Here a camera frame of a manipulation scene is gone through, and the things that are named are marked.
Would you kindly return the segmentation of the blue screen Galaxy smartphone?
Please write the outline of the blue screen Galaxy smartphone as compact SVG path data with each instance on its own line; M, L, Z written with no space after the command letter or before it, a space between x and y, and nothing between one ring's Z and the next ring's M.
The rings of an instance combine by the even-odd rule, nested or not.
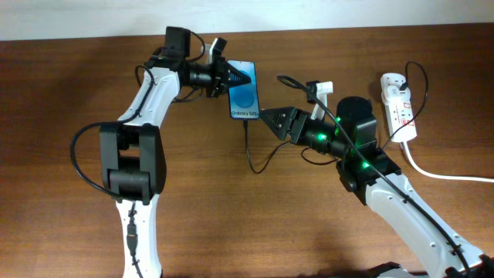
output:
M229 89L230 117L235 120L258 120L259 95L254 62L229 60L228 63L251 79L250 83Z

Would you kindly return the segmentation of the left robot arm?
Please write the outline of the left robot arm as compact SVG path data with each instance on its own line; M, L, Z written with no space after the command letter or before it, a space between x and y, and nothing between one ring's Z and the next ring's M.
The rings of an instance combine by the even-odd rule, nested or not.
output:
M100 128L103 187L116 202L123 230L125 277L161 277L157 251L157 203L167 178L160 128L184 86L208 97L252 82L222 55L226 40L203 44L205 63L190 57L194 33L167 27L164 46L143 64L144 78L127 111Z

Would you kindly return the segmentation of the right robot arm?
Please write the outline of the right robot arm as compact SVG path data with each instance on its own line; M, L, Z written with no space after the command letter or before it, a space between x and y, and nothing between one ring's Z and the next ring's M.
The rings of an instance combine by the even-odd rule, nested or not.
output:
M345 189L391 226L430 277L493 275L493 259L442 220L377 146L369 100L343 98L331 123L296 107L264 109L260 117L279 139L337 158Z

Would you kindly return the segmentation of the white USB charger plug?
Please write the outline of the white USB charger plug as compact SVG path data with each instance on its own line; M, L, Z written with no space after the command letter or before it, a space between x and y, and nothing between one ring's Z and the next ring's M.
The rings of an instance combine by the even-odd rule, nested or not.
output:
M381 98L384 104L405 102L411 99L410 89L401 88L405 81L405 77L400 73L385 73L381 77Z

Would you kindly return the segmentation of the white power strip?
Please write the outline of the white power strip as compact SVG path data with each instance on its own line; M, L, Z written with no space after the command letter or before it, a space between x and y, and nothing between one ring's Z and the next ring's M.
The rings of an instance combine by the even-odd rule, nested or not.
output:
M416 127L412 117L411 99L405 102L384 104L391 141L402 143L417 137Z

